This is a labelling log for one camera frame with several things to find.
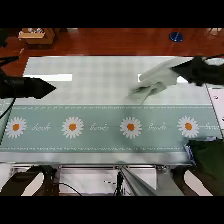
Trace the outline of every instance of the dark green fabric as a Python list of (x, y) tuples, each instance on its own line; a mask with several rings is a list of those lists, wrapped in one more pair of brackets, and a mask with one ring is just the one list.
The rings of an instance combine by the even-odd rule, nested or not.
[(224, 196), (224, 142), (190, 140), (196, 166), (190, 170), (213, 195)]

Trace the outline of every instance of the blue object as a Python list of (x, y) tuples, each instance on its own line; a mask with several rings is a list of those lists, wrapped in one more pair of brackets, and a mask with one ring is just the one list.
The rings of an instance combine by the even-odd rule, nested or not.
[(184, 36), (179, 32), (173, 32), (169, 35), (170, 40), (174, 42), (182, 42), (184, 40)]

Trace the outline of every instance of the white daisy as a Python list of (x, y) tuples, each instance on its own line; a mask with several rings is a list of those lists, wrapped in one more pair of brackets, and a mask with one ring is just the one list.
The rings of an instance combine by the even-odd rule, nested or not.
[(63, 135), (66, 135), (66, 138), (70, 137), (71, 139), (82, 134), (81, 131), (83, 130), (84, 125), (82, 120), (78, 117), (69, 117), (63, 122), (62, 127), (62, 131), (64, 132)]
[(14, 117), (6, 126), (6, 135), (8, 138), (17, 138), (26, 130), (26, 121), (22, 117)]
[(182, 131), (182, 135), (184, 135), (185, 137), (194, 138), (199, 133), (199, 127), (194, 118), (186, 116), (182, 117), (181, 119), (179, 119), (177, 127), (179, 127), (178, 130)]
[(126, 135), (126, 138), (135, 138), (141, 134), (140, 130), (142, 130), (140, 121), (134, 117), (123, 119), (120, 127), (120, 131), (123, 131), (123, 135)]

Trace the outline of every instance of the red-brown floor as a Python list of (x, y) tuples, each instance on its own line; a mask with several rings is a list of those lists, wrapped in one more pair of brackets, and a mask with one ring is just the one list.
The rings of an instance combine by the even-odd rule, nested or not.
[(8, 46), (0, 57), (19, 55), (20, 60), (3, 67), (7, 75), (21, 76), (28, 57), (75, 55), (166, 55), (194, 56), (224, 53), (224, 32), (209, 34), (210, 28), (181, 28), (183, 42), (172, 42), (169, 34), (177, 28), (80, 28), (61, 29), (51, 46), (26, 45), (10, 32)]

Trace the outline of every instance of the table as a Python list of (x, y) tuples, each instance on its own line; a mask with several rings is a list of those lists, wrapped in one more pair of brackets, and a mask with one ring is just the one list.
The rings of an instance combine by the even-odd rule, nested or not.
[[(188, 164), (189, 161), (185, 151), (182, 147), (179, 147), (181, 144), (183, 145), (186, 143), (188, 138), (184, 138), (184, 141), (181, 142), (181, 144), (178, 142), (178, 146), (169, 146), (169, 144), (171, 144), (171, 140), (175, 141), (174, 136), (178, 135), (179, 138), (181, 136), (177, 128), (174, 129), (174, 126), (171, 127), (173, 122), (172, 119), (174, 119), (175, 116), (179, 120), (183, 119), (184, 117), (182, 114), (183, 111), (186, 110), (185, 115), (187, 118), (192, 118), (193, 115), (193, 117), (197, 117), (197, 120), (200, 121), (199, 125), (202, 131), (200, 131), (198, 137), (207, 137), (210, 134), (215, 135), (216, 137), (222, 137), (206, 86), (196, 87), (193, 84), (178, 83), (177, 85), (170, 86), (166, 90), (156, 95), (148, 97), (144, 101), (143, 105), (141, 105), (142, 108), (140, 109), (138, 109), (139, 105), (135, 104), (134, 102), (127, 103), (124, 101), (129, 92), (130, 86), (137, 82), (138, 74), (141, 74), (158, 65), (159, 63), (171, 58), (174, 57), (52, 56), (29, 58), (24, 75), (68, 74), (66, 77), (69, 80), (71, 78), (69, 74), (72, 74), (72, 81), (50, 81), (50, 83), (57, 87), (57, 89), (41, 100), (32, 98), (16, 100), (14, 109), (12, 110), (10, 116), (22, 116), (21, 114), (26, 114), (26, 116), (32, 115), (32, 119), (29, 117), (32, 122), (34, 122), (36, 117), (41, 117), (40, 120), (44, 122), (44, 125), (40, 125), (39, 123), (41, 123), (41, 121), (39, 121), (35, 122), (38, 123), (38, 125), (32, 125), (32, 127), (30, 126), (29, 129), (26, 130), (26, 136), (29, 136), (29, 138), (25, 138), (24, 134), (21, 138), (17, 138), (16, 141), (13, 141), (4, 135), (0, 147), (0, 161), (48, 164)], [(10, 100), (5, 100), (4, 102), (1, 101), (0, 103), (2, 103), (3, 107), (6, 107), (6, 103), (9, 102)], [(95, 115), (92, 115), (94, 113), (91, 113), (91, 116), (95, 116), (96, 118), (98, 116), (99, 122), (101, 118), (103, 119), (103, 116), (109, 116), (109, 113), (111, 113), (111, 122), (114, 122), (112, 117), (119, 117), (121, 114), (116, 112), (119, 110), (119, 108), (122, 110), (128, 109), (128, 111), (131, 111), (129, 112), (129, 115), (130, 113), (134, 113), (133, 111), (136, 110), (140, 111), (141, 113), (143, 113), (142, 111), (144, 109), (145, 111), (150, 111), (149, 117), (150, 119), (153, 118), (155, 120), (154, 123), (157, 122), (157, 126), (153, 125), (153, 122), (148, 123), (147, 133), (149, 133), (148, 136), (149, 138), (151, 136), (151, 139), (154, 141), (154, 143), (156, 142), (156, 144), (160, 144), (159, 142), (161, 142), (161, 145), (158, 147), (148, 147), (147, 145), (139, 147), (139, 144), (143, 144), (143, 139), (144, 141), (145, 139), (148, 139), (145, 132), (144, 134), (146, 137), (142, 138), (141, 141), (139, 140), (140, 138), (136, 137), (137, 143), (133, 147), (130, 147), (130, 142), (134, 144), (134, 140), (128, 140), (129, 143), (127, 143), (127, 139), (125, 137), (124, 139), (119, 140), (119, 144), (129, 144), (129, 146), (126, 148), (123, 148), (122, 146), (118, 150), (116, 150), (115, 147), (114, 151), (111, 149), (111, 146), (110, 148), (104, 149), (98, 148), (96, 146), (94, 146), (93, 149), (86, 147), (83, 149), (83, 151), (81, 151), (80, 147), (76, 148), (74, 145), (72, 148), (70, 143), (63, 143), (63, 141), (69, 139), (70, 136), (67, 136), (68, 138), (64, 138), (64, 140), (60, 140), (59, 137), (55, 137), (55, 142), (58, 141), (57, 144), (61, 144), (60, 147), (38, 146), (42, 144), (41, 139), (46, 138), (46, 132), (44, 131), (52, 130), (52, 128), (50, 129), (50, 126), (52, 126), (54, 123), (57, 123), (57, 120), (61, 119), (60, 116), (62, 116), (62, 114), (70, 114), (73, 113), (74, 110), (74, 113), (79, 113), (79, 117), (82, 117), (83, 114), (85, 118), (88, 118), (91, 116), (87, 116), (88, 114), (84, 115), (84, 107), (90, 109), (90, 106), (92, 106), (92, 110), (97, 110), (96, 107), (100, 108), (99, 111), (101, 112), (97, 112), (100, 115), (97, 115), (96, 112)], [(211, 120), (212, 124), (209, 124), (209, 122), (206, 123), (206, 121), (203, 120), (203, 116), (201, 116), (202, 113), (209, 117), (209, 122)], [(53, 119), (50, 122), (50, 126), (48, 126), (47, 120), (44, 120), (44, 114), (49, 119)], [(163, 122), (158, 124), (157, 114), (160, 114), (159, 116), (162, 116), (164, 119), (166, 119), (165, 126), (163, 126)], [(145, 122), (149, 122), (148, 120), (150, 119), (147, 120), (144, 113), (139, 116), (145, 117), (144, 122), (142, 121), (144, 127)], [(55, 129), (59, 128), (59, 124), (55, 125), (54, 127)], [(159, 134), (152, 134), (153, 131), (157, 131)], [(30, 139), (33, 138), (34, 134), (28, 135), (31, 132), (37, 133), (37, 138), (39, 138), (39, 140), (34, 139), (32, 142)], [(108, 136), (102, 135), (102, 141), (104, 137), (105, 139), (109, 139)]]

